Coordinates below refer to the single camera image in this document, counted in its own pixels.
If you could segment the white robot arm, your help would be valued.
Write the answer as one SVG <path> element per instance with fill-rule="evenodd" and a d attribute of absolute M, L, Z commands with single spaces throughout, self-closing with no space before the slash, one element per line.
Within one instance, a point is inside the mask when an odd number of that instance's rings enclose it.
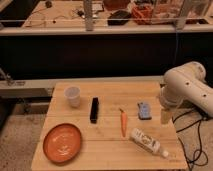
<path fill-rule="evenodd" d="M 185 63 L 165 72 L 165 85 L 158 98 L 163 109 L 161 123 L 167 124 L 175 110 L 187 100 L 203 111 L 208 118 L 213 118 L 213 88 L 205 83 L 206 69 L 196 61 Z"/>

